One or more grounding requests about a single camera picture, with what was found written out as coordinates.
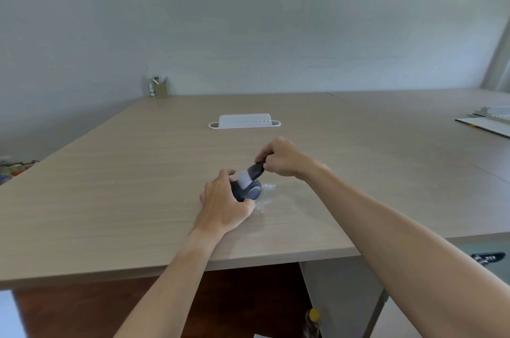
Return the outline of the person's left hand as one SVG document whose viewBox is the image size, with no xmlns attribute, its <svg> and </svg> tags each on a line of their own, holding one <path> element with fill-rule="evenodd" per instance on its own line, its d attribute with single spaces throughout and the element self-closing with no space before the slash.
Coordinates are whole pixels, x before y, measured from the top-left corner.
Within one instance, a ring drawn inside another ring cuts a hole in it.
<svg viewBox="0 0 510 338">
<path fill-rule="evenodd" d="M 238 201 L 232 194 L 230 181 L 235 172 L 233 169 L 221 169 L 214 180 L 206 183 L 200 195 L 202 208 L 192 231 L 221 239 L 246 220 L 235 219 L 233 215 L 233 206 Z"/>
</svg>

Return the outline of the person's right hand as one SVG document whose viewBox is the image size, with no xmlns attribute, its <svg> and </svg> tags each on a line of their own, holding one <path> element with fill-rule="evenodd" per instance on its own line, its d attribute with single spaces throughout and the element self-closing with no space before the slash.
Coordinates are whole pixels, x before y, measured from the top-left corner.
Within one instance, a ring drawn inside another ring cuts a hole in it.
<svg viewBox="0 0 510 338">
<path fill-rule="evenodd" d="M 278 175 L 295 177 L 306 183 L 335 179 L 335 175 L 325 164 L 304 154 L 288 139 L 278 136 L 270 142 L 281 143 L 281 169 Z"/>
</svg>

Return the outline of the dark grey round case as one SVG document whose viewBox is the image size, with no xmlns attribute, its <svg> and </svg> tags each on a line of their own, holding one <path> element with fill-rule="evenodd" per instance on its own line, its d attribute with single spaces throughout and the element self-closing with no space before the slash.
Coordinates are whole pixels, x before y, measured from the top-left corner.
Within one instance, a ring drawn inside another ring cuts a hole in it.
<svg viewBox="0 0 510 338">
<path fill-rule="evenodd" d="M 246 188 L 241 188 L 238 181 L 231 181 L 231 189 L 234 198 L 238 202 L 244 202 L 246 199 L 255 201 L 262 192 L 262 185 L 259 180 L 251 181 Z"/>
</svg>

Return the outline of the black brush with white bristles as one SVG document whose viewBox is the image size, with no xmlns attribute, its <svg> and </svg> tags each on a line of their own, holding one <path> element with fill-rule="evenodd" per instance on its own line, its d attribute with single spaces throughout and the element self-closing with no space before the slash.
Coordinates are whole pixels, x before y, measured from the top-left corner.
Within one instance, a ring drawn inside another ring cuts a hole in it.
<svg viewBox="0 0 510 338">
<path fill-rule="evenodd" d="M 265 171 L 265 160 L 255 163 L 248 169 L 239 174 L 236 180 L 233 181 L 238 189 L 246 190 L 253 181 L 257 180 Z"/>
</svg>

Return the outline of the person's left forearm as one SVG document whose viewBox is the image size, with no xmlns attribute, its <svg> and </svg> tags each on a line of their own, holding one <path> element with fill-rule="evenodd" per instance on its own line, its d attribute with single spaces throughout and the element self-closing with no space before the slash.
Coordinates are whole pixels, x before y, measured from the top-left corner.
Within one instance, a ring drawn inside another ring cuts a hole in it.
<svg viewBox="0 0 510 338">
<path fill-rule="evenodd" d="M 192 230 L 113 338 L 180 338 L 207 263 L 224 229 Z"/>
</svg>

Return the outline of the person's right forearm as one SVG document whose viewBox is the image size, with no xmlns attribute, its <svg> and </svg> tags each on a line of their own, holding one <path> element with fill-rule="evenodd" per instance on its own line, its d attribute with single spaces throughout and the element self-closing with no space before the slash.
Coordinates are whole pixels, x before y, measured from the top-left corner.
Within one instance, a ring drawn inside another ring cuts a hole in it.
<svg viewBox="0 0 510 338">
<path fill-rule="evenodd" d="M 423 338 L 510 338 L 510 286 L 338 177 L 307 183 Z"/>
</svg>

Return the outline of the white powder spill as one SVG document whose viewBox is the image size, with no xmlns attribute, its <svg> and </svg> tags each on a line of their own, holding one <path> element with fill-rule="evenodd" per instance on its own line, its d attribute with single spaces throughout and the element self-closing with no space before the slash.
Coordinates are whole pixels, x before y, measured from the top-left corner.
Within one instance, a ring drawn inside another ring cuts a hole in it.
<svg viewBox="0 0 510 338">
<path fill-rule="evenodd" d="M 275 197 L 276 184 L 263 184 L 257 199 L 254 199 L 254 209 L 252 214 L 261 214 L 264 210 L 271 206 L 271 202 Z"/>
</svg>

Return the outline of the tan pen holder box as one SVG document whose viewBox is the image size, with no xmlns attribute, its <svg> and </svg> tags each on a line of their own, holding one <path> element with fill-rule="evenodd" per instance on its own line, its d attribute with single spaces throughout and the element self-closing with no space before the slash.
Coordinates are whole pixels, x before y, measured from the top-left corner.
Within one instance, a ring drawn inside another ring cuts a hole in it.
<svg viewBox="0 0 510 338">
<path fill-rule="evenodd" d="M 148 82 L 150 97 L 163 99 L 169 97 L 168 77 L 152 77 Z"/>
</svg>

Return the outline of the yellow capped bottle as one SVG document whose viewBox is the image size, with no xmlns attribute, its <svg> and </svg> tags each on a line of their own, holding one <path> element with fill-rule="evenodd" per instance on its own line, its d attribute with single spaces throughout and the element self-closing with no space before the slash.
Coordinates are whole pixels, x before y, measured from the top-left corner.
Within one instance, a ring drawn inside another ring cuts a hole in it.
<svg viewBox="0 0 510 338">
<path fill-rule="evenodd" d="M 303 338 L 320 338 L 319 320 L 320 313 L 316 309 L 309 309 L 305 313 Z"/>
</svg>

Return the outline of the colourful clutter pile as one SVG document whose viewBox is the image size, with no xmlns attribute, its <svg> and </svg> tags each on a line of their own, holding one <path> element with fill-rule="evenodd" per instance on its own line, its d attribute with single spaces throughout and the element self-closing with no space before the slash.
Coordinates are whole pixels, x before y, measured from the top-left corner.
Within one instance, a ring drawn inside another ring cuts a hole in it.
<svg viewBox="0 0 510 338">
<path fill-rule="evenodd" d="M 39 163 L 38 160 L 27 162 L 8 162 L 6 160 L 0 160 L 0 186 L 33 167 L 37 163 Z"/>
</svg>

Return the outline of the black cabinet lock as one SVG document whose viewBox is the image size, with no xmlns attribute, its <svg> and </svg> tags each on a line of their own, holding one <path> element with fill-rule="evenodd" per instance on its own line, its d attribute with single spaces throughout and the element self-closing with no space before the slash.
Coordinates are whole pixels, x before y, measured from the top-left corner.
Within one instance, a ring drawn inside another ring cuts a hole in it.
<svg viewBox="0 0 510 338">
<path fill-rule="evenodd" d="M 470 257 L 480 265 L 486 267 L 489 264 L 495 264 L 502 261 L 506 257 L 506 253 L 503 251 L 475 253 L 471 254 Z"/>
</svg>

